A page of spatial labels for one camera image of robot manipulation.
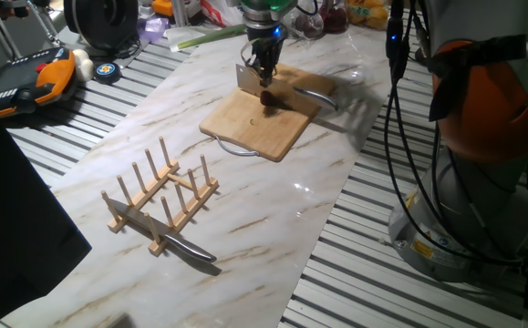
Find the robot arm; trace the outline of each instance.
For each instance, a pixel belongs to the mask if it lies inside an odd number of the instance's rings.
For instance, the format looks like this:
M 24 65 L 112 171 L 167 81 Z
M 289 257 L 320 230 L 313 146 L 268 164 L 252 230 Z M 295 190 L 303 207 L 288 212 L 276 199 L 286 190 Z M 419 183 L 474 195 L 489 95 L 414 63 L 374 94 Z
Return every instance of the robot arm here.
M 265 87 L 272 83 L 275 65 L 287 35 L 280 21 L 297 3 L 297 0 L 241 1 L 247 37 L 252 44 L 252 58 L 245 64 L 258 73 Z M 239 0 L 228 1 L 227 5 L 239 5 Z
M 399 241 L 396 251 L 407 263 L 433 278 L 494 281 L 507 265 L 528 266 L 528 190 L 517 187 L 528 167 L 528 2 L 427 0 L 422 8 L 430 26 L 430 119 L 437 121 L 446 148 L 434 152 L 424 176 L 412 166 L 419 188 L 409 200 L 417 200 L 406 205 L 399 196 L 389 235 Z M 397 33 L 393 39 L 403 37 Z M 388 51 L 392 95 L 403 77 L 408 42 L 403 37 L 396 46 L 388 40 L 394 48 Z M 398 101 L 396 108 L 403 135 Z M 387 130 L 385 135 L 388 154 Z M 432 239 L 425 231 L 442 237 Z M 414 238 L 452 264 L 405 247 Z

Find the metal grating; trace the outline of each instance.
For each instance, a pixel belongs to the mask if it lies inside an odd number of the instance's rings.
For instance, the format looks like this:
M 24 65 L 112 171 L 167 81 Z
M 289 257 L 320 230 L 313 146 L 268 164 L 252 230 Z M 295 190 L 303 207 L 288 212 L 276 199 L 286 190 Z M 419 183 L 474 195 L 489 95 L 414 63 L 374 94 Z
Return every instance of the metal grating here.
M 415 30 L 411 34 L 413 53 L 419 44 Z M 425 67 L 408 63 L 399 97 L 411 152 L 423 174 L 434 136 L 428 122 L 431 75 Z M 384 106 L 278 327 L 528 327 L 523 277 L 507 272 L 496 286 L 438 282 L 393 249 L 388 218 L 398 199 L 386 164 L 385 116 Z M 392 158 L 400 189 L 408 193 L 415 180 L 397 131 L 392 119 Z
M 3 121 L 47 186 L 54 186 L 126 117 L 194 48 L 172 53 L 166 38 L 150 44 L 112 86 L 79 84 L 73 97 Z

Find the marble countertop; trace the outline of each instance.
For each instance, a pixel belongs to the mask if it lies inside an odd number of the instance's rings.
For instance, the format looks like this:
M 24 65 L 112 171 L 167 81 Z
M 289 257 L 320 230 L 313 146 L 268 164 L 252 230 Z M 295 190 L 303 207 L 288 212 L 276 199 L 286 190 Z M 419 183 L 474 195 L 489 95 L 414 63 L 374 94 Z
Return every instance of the marble countertop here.
M 280 62 L 334 78 L 341 111 L 321 112 L 280 163 L 228 154 L 199 131 L 236 87 L 234 66 L 247 37 L 199 47 L 54 188 L 93 250 L 48 296 L 3 321 L 15 328 L 106 327 L 127 316 L 135 327 L 275 327 L 387 96 L 384 39 L 351 26 L 312 43 L 285 41 Z M 99 192 L 125 202 L 117 175 L 131 195 L 138 192 L 131 163 L 149 179 L 144 149 L 161 167 L 159 136 L 180 174 L 194 169 L 202 181 L 204 154 L 220 182 L 181 232 L 218 257 L 213 266 L 171 246 L 155 258 L 147 237 L 129 227 L 114 234 L 106 225 L 111 215 Z M 166 221 L 160 196 L 179 210 L 171 184 L 143 210 Z

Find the knife blade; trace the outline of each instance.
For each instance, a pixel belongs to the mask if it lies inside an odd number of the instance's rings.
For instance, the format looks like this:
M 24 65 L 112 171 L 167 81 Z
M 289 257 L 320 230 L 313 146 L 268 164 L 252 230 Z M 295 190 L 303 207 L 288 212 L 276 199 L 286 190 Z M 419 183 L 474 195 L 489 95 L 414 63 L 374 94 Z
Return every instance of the knife blade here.
M 131 208 L 130 206 L 122 203 L 121 201 L 111 200 L 111 202 L 113 203 L 116 212 L 120 216 L 128 218 L 136 222 L 140 226 L 150 230 L 150 224 L 148 223 L 148 219 L 146 219 L 146 217 L 144 216 L 144 213 L 134 208 Z M 192 256 L 193 258 L 199 261 L 205 261 L 207 263 L 213 263 L 217 261 L 217 258 L 214 255 L 210 254 L 201 247 L 193 244 L 192 242 L 186 241 L 180 236 L 177 236 L 178 232 L 175 229 L 167 226 L 166 224 L 158 220 L 153 219 L 152 217 L 150 218 L 154 220 L 154 226 L 156 227 L 156 231 L 159 233 L 159 235 L 166 238 L 172 245 L 174 245 L 174 247 L 178 248 L 179 250 L 185 252 L 187 255 Z
M 307 101 L 320 106 L 321 108 L 328 108 L 335 111 L 338 110 L 338 105 L 336 102 L 330 97 L 327 97 L 321 93 L 302 89 L 300 87 L 293 87 L 275 78 L 268 89 L 260 85 L 260 79 L 255 76 L 249 68 L 243 67 L 241 65 L 235 65 L 235 71 L 237 73 L 237 86 L 243 91 L 254 96 L 260 97 L 262 95 L 262 91 L 273 89 L 272 93 L 274 96 L 279 97 L 286 104 L 290 104 L 290 102 L 295 97 L 290 93 L 291 91 L 294 91 L 294 93 L 297 93 Z

